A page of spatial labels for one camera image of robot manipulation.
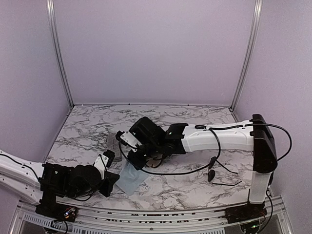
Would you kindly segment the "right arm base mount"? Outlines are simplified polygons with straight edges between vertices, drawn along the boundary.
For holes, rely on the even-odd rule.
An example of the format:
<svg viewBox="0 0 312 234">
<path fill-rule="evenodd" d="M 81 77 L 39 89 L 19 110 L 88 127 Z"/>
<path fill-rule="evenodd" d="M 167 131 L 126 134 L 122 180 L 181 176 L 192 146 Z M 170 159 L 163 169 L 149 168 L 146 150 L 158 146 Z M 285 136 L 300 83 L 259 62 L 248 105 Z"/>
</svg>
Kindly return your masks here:
<svg viewBox="0 0 312 234">
<path fill-rule="evenodd" d="M 236 222 L 243 222 L 250 219 L 264 217 L 267 215 L 265 204 L 251 204 L 247 203 L 241 206 L 235 206 L 225 209 L 225 218 L 229 224 Z"/>
</svg>

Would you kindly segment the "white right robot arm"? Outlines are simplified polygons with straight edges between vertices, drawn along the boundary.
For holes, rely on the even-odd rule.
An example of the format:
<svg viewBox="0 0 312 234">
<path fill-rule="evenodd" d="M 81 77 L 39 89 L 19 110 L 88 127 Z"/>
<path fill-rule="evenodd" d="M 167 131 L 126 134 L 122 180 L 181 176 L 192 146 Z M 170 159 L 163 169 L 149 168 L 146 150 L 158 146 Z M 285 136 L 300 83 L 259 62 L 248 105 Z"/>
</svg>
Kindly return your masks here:
<svg viewBox="0 0 312 234">
<path fill-rule="evenodd" d="M 175 123 L 163 130 L 148 117 L 140 118 L 121 134 L 121 142 L 131 147 L 128 159 L 138 168 L 154 154 L 182 155 L 204 150 L 243 150 L 253 152 L 253 174 L 248 203 L 242 215 L 252 218 L 260 211 L 272 173 L 277 168 L 274 137 L 260 114 L 234 124 L 195 125 Z"/>
</svg>

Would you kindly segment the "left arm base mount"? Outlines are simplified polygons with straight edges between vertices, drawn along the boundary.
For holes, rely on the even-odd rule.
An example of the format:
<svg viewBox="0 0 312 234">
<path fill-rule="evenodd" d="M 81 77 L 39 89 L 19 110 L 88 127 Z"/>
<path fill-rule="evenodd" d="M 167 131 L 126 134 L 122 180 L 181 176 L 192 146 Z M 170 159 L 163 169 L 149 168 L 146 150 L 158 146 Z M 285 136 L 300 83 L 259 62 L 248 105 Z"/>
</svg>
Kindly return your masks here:
<svg viewBox="0 0 312 234">
<path fill-rule="evenodd" d="M 59 221 L 74 222 L 77 217 L 78 208 L 57 203 L 55 194 L 44 193 L 39 200 L 39 205 L 36 206 L 35 212 Z"/>
</svg>

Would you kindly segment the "light blue cloth front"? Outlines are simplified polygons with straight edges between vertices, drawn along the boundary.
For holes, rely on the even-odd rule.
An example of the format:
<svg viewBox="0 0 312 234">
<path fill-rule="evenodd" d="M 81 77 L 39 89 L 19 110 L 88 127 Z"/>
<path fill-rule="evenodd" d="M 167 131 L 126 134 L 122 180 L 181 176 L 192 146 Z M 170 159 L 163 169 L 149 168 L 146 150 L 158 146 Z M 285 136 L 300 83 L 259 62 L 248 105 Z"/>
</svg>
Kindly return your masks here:
<svg viewBox="0 0 312 234">
<path fill-rule="evenodd" d="M 116 185 L 127 195 L 133 195 L 149 175 L 141 170 L 136 170 L 128 161 L 119 173 Z"/>
</svg>

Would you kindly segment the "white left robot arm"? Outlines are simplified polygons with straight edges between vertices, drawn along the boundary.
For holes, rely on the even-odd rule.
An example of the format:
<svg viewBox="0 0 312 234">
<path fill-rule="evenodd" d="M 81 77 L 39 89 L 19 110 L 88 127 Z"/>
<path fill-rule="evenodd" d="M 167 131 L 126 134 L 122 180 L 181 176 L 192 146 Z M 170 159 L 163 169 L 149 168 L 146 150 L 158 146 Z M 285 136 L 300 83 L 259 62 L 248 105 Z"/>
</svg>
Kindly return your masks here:
<svg viewBox="0 0 312 234">
<path fill-rule="evenodd" d="M 92 165 L 62 166 L 32 162 L 1 151 L 0 182 L 31 204 L 39 204 L 44 195 L 87 201 L 99 192 L 109 197 L 120 176 L 109 172 L 115 154 L 99 154 Z"/>
</svg>

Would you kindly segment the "black glasses case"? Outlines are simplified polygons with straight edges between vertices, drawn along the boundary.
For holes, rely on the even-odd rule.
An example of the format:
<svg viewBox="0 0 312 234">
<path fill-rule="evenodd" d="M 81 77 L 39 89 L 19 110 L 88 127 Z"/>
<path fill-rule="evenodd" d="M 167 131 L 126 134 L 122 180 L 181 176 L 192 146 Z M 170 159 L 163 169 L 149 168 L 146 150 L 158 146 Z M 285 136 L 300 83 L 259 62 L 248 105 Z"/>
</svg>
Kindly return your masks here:
<svg viewBox="0 0 312 234">
<path fill-rule="evenodd" d="M 159 167 L 163 160 L 165 159 L 165 157 L 163 156 L 158 156 L 158 157 L 150 157 L 146 160 L 146 164 L 145 167 L 147 168 L 157 168 Z"/>
</svg>

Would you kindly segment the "grey marbled glasses case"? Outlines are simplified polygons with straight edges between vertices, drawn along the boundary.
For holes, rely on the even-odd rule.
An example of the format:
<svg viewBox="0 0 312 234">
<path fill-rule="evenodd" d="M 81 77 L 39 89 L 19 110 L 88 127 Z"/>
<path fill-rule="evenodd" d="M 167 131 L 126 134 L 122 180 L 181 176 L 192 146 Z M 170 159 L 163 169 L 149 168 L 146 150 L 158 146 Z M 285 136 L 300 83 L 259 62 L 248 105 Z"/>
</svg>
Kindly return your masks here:
<svg viewBox="0 0 312 234">
<path fill-rule="evenodd" d="M 115 158 L 113 162 L 120 162 L 122 161 L 122 156 L 120 154 L 120 150 L 118 147 L 118 141 L 116 140 L 115 134 L 109 134 L 107 136 L 107 147 L 109 150 L 115 153 Z"/>
</svg>

